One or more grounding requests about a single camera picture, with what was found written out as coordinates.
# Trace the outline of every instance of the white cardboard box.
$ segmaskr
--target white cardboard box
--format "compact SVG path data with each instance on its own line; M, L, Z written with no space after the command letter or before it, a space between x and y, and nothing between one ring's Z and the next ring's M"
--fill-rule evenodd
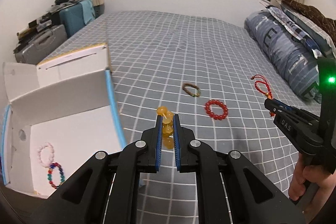
M37 150L49 142L66 179L96 151L126 146L113 93L106 44L88 47L37 66L4 63L6 108L2 173L7 187L47 198L55 189ZM41 152L48 161L49 149ZM60 182L58 169L53 181Z

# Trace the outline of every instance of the suitcase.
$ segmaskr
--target suitcase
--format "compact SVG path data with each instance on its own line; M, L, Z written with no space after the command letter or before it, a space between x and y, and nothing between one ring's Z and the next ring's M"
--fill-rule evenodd
M68 38L71 37L85 26L82 5L78 3L60 10L59 20L65 26Z
M28 45L15 53L18 63L37 65L67 40L63 25L53 26L29 41Z

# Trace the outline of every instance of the brown blanket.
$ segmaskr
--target brown blanket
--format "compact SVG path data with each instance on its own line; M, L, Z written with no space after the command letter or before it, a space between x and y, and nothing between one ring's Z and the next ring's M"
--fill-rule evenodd
M325 17L314 6L307 6L295 0L282 0L282 2L318 25L322 30L330 35L336 45L336 20Z

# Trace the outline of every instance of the checkered bed sheet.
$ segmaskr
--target checkered bed sheet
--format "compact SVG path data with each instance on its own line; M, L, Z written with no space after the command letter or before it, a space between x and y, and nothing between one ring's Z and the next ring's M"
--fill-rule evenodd
M241 151L285 194L298 152L275 127L251 76L264 75L273 96L319 114L317 103L300 100L243 28L185 15L140 11L103 15L72 36L51 56L108 42L115 97L128 142L154 127L156 108L178 113L182 126L214 150ZM184 82L198 85L199 98ZM211 119L209 99L223 101L228 117ZM174 151L163 146L160 172L142 174L138 223L198 223L195 174L176 171Z

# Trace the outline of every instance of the gray suitcase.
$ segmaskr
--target gray suitcase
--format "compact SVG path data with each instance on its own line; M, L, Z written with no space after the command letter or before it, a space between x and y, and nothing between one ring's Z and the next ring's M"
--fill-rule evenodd
M15 54L18 63L37 65L67 40L64 25L53 26L34 37Z

